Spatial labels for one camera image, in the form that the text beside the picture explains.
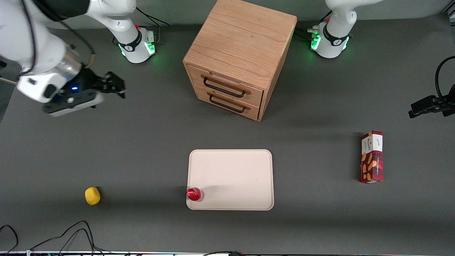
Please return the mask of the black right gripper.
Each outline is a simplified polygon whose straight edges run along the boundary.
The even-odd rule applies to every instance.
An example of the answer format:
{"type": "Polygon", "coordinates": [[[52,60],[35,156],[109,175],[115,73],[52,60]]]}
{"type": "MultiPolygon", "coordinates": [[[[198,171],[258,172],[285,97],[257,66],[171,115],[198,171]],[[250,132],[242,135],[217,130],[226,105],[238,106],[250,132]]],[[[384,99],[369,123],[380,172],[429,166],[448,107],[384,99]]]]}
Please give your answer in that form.
{"type": "Polygon", "coordinates": [[[57,102],[83,102],[93,100],[96,91],[103,94],[117,94],[125,99],[126,86],[123,79],[112,72],[107,72],[104,77],[96,75],[91,69],[82,68],[72,80],[65,83],[57,93],[57,102]]]}

